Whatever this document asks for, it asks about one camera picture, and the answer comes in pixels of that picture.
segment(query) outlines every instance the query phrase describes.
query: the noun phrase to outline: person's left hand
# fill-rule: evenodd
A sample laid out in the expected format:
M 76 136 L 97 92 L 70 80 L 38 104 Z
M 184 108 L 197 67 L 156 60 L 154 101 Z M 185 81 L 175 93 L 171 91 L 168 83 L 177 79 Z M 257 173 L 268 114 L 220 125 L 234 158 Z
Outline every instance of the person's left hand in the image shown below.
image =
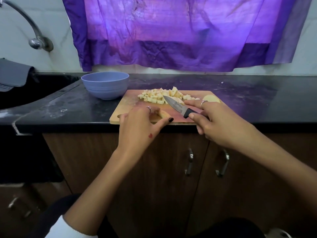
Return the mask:
M 150 115 L 160 109 L 151 107 L 135 107 L 129 113 L 120 116 L 119 145 L 117 151 L 122 156 L 129 156 L 134 166 L 147 147 L 152 143 L 161 129 L 172 122 L 173 118 L 164 118 L 156 124 L 150 123 Z

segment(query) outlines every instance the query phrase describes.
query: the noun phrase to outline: pile of diced potatoes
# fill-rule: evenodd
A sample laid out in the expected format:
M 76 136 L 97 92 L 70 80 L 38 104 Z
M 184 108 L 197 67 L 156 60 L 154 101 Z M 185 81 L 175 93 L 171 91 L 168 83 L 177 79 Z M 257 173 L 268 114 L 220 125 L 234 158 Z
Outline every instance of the pile of diced potatoes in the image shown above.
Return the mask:
M 143 99 L 145 102 L 158 103 L 158 104 L 168 104 L 163 96 L 169 96 L 180 104 L 184 105 L 182 100 L 199 100 L 199 98 L 194 98 L 190 95 L 183 95 L 176 87 L 173 89 L 152 89 L 144 90 L 142 94 L 138 95 L 138 98 Z

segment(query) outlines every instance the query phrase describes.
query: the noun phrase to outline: wooden cutting board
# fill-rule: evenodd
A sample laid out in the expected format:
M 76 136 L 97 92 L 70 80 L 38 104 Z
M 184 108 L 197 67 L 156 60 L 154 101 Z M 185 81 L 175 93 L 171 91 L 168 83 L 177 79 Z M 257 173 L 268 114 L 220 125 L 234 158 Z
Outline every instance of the wooden cutting board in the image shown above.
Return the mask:
M 184 117 L 173 109 L 169 104 L 157 104 L 157 103 L 149 103 L 144 102 L 143 99 L 139 99 L 138 95 L 141 94 L 143 90 L 127 90 L 125 95 L 122 97 L 120 103 L 118 104 L 117 108 L 113 112 L 112 116 L 110 117 L 111 124 L 120 124 L 118 115 L 128 113 L 133 107 L 135 106 L 157 106 L 160 107 L 161 110 L 169 113 L 173 118 L 173 124 L 179 125 L 194 125 L 195 123 L 190 118 L 184 119 Z M 189 94 L 192 97 L 200 98 L 201 100 L 206 95 L 214 95 L 211 91 L 196 91 L 196 90 L 180 90 L 180 92 L 184 95 Z M 199 108 L 188 106 L 189 108 L 201 112 Z M 151 115 L 150 121 L 152 123 L 156 123 L 161 118 L 157 115 Z

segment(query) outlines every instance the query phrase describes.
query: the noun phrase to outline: white sleeve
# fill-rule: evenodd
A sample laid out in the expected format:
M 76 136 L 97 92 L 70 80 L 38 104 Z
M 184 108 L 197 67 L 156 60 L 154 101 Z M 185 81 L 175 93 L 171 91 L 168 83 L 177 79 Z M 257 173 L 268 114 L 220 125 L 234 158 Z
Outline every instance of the white sleeve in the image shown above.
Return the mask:
M 88 236 L 74 230 L 64 221 L 63 216 L 60 216 L 45 238 L 98 238 L 98 236 Z

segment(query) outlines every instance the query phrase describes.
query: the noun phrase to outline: person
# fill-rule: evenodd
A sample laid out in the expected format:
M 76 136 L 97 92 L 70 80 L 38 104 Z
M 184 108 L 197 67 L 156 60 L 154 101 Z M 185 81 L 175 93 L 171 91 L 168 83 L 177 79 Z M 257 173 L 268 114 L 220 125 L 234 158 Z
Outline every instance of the person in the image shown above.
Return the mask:
M 223 147 L 248 156 L 284 179 L 317 215 L 315 170 L 268 139 L 224 103 L 187 100 L 185 104 L 203 109 L 200 114 L 191 113 L 189 116 L 196 123 L 200 135 L 205 135 L 207 139 Z M 118 147 L 100 174 L 82 195 L 66 197 L 50 207 L 29 237 L 88 238 L 97 235 L 99 238 L 117 237 L 106 219 L 106 213 L 125 176 L 139 161 L 161 129 L 173 120 L 173 118 L 164 118 L 156 124 L 151 124 L 149 113 L 158 110 L 156 107 L 149 109 L 136 107 L 128 114 L 121 115 Z M 252 222 L 232 218 L 213 225 L 196 237 L 264 238 L 265 236 Z

